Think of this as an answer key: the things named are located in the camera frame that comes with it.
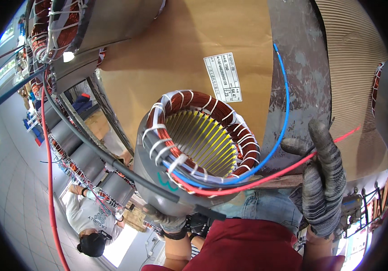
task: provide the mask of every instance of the black wristband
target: black wristband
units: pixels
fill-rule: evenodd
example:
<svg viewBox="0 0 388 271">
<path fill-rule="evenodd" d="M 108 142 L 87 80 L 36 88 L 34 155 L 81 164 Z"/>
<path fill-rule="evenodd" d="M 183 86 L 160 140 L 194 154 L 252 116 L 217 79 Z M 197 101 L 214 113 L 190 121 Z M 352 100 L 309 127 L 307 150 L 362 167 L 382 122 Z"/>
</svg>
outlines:
<svg viewBox="0 0 388 271">
<path fill-rule="evenodd" d="M 82 195 L 83 197 L 86 197 L 86 196 L 84 195 L 84 190 L 87 190 L 87 187 L 84 187 L 84 188 L 83 188 L 83 191 L 81 191 L 81 195 Z"/>
<path fill-rule="evenodd" d="M 191 233 L 191 236 L 190 236 L 190 242 L 192 242 L 192 240 L 194 239 L 194 237 L 198 236 L 198 234 L 192 232 Z"/>
<path fill-rule="evenodd" d="M 164 236 L 169 238 L 169 239 L 172 239 L 172 240 L 181 240 L 181 239 L 185 238 L 185 236 L 186 236 L 186 228 L 183 227 L 182 230 L 180 232 L 177 232 L 177 233 L 164 232 Z"/>
</svg>

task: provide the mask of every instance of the white t-shirt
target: white t-shirt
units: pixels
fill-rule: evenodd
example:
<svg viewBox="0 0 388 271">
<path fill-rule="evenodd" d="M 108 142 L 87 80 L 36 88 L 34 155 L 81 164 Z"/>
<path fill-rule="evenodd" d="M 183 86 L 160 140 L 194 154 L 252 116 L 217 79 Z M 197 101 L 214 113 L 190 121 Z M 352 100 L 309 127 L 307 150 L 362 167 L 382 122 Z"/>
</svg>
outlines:
<svg viewBox="0 0 388 271">
<path fill-rule="evenodd" d="M 85 229 L 103 230 L 112 236 L 105 245 L 109 245 L 120 235 L 123 230 L 116 224 L 113 214 L 103 208 L 99 203 L 89 198 L 78 201 L 78 195 L 69 193 L 66 203 L 66 217 L 71 227 L 79 234 Z"/>
</svg>

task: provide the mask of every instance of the gloved hand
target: gloved hand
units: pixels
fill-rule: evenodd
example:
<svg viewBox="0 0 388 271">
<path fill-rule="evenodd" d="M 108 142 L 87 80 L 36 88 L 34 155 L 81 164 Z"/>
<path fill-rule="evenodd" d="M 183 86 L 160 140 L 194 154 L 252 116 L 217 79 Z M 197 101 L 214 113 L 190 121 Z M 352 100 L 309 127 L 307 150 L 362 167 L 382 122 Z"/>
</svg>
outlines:
<svg viewBox="0 0 388 271">
<path fill-rule="evenodd" d="M 319 237 L 329 236 L 341 217 L 341 203 L 346 187 L 340 151 L 334 144 L 328 126 L 319 120 L 308 123 L 311 140 L 317 156 L 304 170 L 302 183 L 302 211 Z M 291 154 L 303 155 L 311 143 L 297 138 L 286 138 L 281 148 Z"/>
<path fill-rule="evenodd" d="M 186 223 L 186 216 L 165 215 L 150 204 L 144 205 L 143 211 L 167 233 L 180 232 Z"/>
<path fill-rule="evenodd" d="M 95 188 L 93 188 L 93 191 L 94 191 L 97 195 L 99 195 L 99 191 L 101 191 L 101 190 L 102 190 L 102 188 L 100 188 L 100 187 L 95 187 Z M 93 193 L 92 191 L 90 191 L 90 190 L 87 190 L 86 197 L 89 198 L 89 199 L 92 199 L 92 200 L 96 200 L 96 196 L 95 196 L 94 193 Z"/>
</svg>

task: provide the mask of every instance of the white label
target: white label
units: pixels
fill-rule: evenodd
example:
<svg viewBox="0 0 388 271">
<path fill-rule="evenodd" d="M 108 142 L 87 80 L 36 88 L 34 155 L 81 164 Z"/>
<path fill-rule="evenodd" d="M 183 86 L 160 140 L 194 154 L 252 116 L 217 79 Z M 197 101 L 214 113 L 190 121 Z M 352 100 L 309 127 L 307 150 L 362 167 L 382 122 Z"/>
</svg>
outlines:
<svg viewBox="0 0 388 271">
<path fill-rule="evenodd" d="M 227 103 L 242 101 L 233 53 L 209 56 L 203 59 L 215 92 L 215 98 Z"/>
</svg>

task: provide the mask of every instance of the red shirt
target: red shirt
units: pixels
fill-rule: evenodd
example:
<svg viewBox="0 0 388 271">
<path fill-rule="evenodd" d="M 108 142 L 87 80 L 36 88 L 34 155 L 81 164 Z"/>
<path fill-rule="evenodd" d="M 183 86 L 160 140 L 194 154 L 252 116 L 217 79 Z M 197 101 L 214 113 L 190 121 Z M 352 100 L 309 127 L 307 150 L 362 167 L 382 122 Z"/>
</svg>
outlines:
<svg viewBox="0 0 388 271">
<path fill-rule="evenodd" d="M 213 222 L 200 253 L 184 271 L 292 271 L 302 269 L 302 256 L 293 249 L 296 237 L 284 226 L 266 220 L 227 219 Z M 343 256 L 325 257 L 307 270 L 332 270 Z M 142 271 L 171 271 L 148 264 Z"/>
</svg>

